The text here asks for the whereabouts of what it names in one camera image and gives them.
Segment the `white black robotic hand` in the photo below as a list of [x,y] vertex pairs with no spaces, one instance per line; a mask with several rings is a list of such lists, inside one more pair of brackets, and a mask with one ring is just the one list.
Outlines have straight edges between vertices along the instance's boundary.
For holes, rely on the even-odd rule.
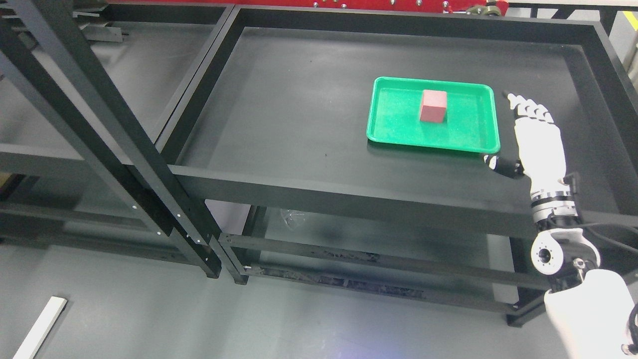
[[513,112],[518,157],[508,159],[496,154],[483,154],[485,165],[504,177],[528,177],[531,198],[550,192],[570,191],[569,185],[564,182],[567,162],[561,130],[549,109],[517,93],[506,92],[504,97]]

